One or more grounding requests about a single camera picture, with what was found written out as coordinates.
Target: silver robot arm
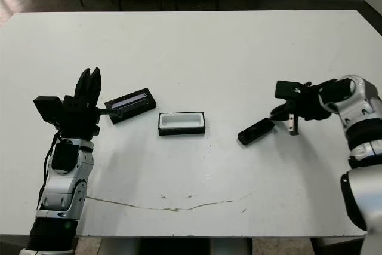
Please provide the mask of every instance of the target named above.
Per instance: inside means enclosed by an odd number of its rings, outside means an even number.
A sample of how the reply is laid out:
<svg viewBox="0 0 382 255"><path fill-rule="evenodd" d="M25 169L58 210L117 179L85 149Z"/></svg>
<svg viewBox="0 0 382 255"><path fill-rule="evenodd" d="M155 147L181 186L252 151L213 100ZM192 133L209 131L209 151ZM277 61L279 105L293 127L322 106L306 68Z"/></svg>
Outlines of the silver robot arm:
<svg viewBox="0 0 382 255"><path fill-rule="evenodd" d="M20 255L72 255L72 241L84 206L93 168L93 136L99 134L100 115L119 115L96 108L101 91L98 68L86 69L75 95L37 97L34 103L45 122L58 132L44 162L35 222L26 249Z"/></svg>
<svg viewBox="0 0 382 255"><path fill-rule="evenodd" d="M324 109L340 116L350 149L351 170L341 178L347 213L367 230L362 255L382 248L382 101L368 81L348 75L319 93Z"/></svg>
<svg viewBox="0 0 382 255"><path fill-rule="evenodd" d="M350 150L351 170L340 181L347 214L367 231L361 254L381 254L382 101L377 88L356 75L311 84L278 81L275 97L286 103L273 109L270 119L289 120L289 132L296 135L298 117L309 121L339 115Z"/></svg>

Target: cable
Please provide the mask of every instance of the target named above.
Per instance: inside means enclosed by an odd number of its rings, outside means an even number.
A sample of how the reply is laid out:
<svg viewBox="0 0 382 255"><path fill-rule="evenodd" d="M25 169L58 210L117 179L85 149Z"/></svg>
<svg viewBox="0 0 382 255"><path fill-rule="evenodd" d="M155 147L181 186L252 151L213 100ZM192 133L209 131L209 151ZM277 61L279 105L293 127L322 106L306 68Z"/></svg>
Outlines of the cable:
<svg viewBox="0 0 382 255"><path fill-rule="evenodd" d="M45 185L47 184L47 178L48 178L47 163L48 163L48 159L52 155L53 147L56 144L56 141L58 140L58 138L60 137L60 133L61 133L61 131L58 131L58 132L56 132L54 134L53 140L52 140L52 144L51 144L51 146L50 146L50 148L48 150L48 153L47 153L47 155L45 157L45 160L44 160L44 170L43 170L43 172L44 172L44 181L42 183L42 186L40 188L40 192L39 192L39 195L38 195L37 207L38 207L38 204L40 202L40 199L41 199L42 193L44 191Z"/></svg>

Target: robotic hand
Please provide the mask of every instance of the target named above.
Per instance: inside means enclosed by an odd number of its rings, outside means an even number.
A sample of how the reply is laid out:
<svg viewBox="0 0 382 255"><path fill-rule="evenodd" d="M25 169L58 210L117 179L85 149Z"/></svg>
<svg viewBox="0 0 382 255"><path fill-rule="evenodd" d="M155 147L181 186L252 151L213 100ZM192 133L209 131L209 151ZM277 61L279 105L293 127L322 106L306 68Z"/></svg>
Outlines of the robotic hand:
<svg viewBox="0 0 382 255"><path fill-rule="evenodd" d="M275 97L286 103L271 111L274 121L289 120L289 132L298 134L298 117L309 121L340 116L350 149L351 170L341 177L347 214L367 230L362 255L382 248L382 101L368 81L356 75L319 85L278 81Z"/></svg>
<svg viewBox="0 0 382 255"><path fill-rule="evenodd" d="M99 134L100 115L118 115L113 110L96 108L100 91L100 70L96 68L90 74L86 69L73 97L66 95L63 102L58 97L34 100L42 119L58 132L45 158L44 183L29 243L20 255L73 254L72 240L93 168L94 145L90 140Z"/></svg>

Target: small black device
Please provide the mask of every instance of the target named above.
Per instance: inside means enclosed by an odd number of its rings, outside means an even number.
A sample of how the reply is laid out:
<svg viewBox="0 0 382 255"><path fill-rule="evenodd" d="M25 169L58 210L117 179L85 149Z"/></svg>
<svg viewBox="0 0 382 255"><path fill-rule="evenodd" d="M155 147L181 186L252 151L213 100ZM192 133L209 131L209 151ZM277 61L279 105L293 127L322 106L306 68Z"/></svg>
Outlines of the small black device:
<svg viewBox="0 0 382 255"><path fill-rule="evenodd" d="M118 110L119 116L111 115L113 124L156 108L148 88L133 92L105 103L108 109Z"/></svg>
<svg viewBox="0 0 382 255"><path fill-rule="evenodd" d="M264 118L260 122L246 128L238 134L238 140L246 146L253 142L255 139L265 135L269 131L272 131L275 124L269 119Z"/></svg>

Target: floor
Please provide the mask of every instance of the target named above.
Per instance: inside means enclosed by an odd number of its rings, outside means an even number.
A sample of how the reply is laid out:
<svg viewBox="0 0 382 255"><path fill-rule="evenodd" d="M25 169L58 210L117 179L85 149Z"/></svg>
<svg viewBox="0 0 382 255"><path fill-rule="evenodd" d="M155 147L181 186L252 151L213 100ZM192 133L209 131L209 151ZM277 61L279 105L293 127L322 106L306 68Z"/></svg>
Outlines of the floor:
<svg viewBox="0 0 382 255"><path fill-rule="evenodd" d="M0 26L17 12L37 11L118 11L116 0L0 0ZM157 11L159 0L122 0L124 11ZM162 0L164 11L174 11L174 0ZM214 10L215 0L179 0L179 10ZM382 35L382 16L363 0L220 0L220 10L297 10L297 9L356 9ZM18 254L20 246L0 244L2 251ZM101 244L100 238L81 238L78 255L95 255ZM309 239L254 239L256 254L313 254Z"/></svg>

